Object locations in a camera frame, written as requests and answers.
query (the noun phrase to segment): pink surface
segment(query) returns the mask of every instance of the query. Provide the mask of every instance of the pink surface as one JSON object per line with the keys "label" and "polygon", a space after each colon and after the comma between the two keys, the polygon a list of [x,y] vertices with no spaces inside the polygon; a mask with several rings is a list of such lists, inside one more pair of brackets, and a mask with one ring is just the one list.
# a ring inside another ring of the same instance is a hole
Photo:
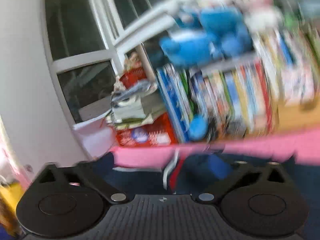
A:
{"label": "pink surface", "polygon": [[[225,152],[241,153],[249,156],[272,158],[285,161],[296,153],[301,164],[320,164],[320,129],[306,130],[287,135],[271,135],[255,139],[213,144],[211,148],[225,148]],[[115,162],[125,167],[160,168],[167,163],[173,151],[178,149],[182,156],[207,149],[206,144],[171,145],[166,147],[122,148],[113,147]]]}

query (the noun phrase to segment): ridged black surface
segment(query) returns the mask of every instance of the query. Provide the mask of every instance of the ridged black surface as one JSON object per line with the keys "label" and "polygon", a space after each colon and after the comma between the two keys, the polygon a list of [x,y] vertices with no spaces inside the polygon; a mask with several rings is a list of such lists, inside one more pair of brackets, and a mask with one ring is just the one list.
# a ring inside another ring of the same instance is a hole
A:
{"label": "ridged black surface", "polygon": [[[254,240],[220,217],[214,206],[195,203],[189,195],[137,195],[127,204],[112,206],[98,225],[69,240]],[[24,240],[42,239],[28,235]],[[302,240],[298,235],[286,240]]]}

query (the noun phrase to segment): yellow object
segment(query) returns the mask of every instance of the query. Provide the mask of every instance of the yellow object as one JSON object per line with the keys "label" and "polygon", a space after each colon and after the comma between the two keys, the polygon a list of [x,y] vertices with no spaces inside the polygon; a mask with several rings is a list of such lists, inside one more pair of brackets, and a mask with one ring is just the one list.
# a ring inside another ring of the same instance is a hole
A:
{"label": "yellow object", "polygon": [[15,214],[17,204],[24,193],[20,183],[14,182],[10,185],[0,186],[1,198],[8,206],[9,210]]}

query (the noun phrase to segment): round logo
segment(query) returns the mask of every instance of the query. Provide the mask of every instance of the round logo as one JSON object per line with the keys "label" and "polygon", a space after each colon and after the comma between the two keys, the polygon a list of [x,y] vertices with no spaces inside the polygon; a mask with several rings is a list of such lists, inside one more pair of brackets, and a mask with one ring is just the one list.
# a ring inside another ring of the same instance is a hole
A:
{"label": "round logo", "polygon": [[148,134],[142,128],[136,128],[132,131],[132,138],[138,143],[145,143],[148,140]]}

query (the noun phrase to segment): black circular disc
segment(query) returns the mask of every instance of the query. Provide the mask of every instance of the black circular disc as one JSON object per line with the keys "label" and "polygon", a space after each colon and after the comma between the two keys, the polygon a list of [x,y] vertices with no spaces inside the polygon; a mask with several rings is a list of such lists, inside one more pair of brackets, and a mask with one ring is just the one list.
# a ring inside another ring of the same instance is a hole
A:
{"label": "black circular disc", "polygon": [[261,237],[290,235],[308,216],[303,198],[283,183],[238,188],[223,198],[220,207],[232,227]]}
{"label": "black circular disc", "polygon": [[27,191],[17,207],[17,218],[26,231],[62,238],[92,227],[103,212],[103,200],[86,187],[68,185],[61,189],[40,184]]}

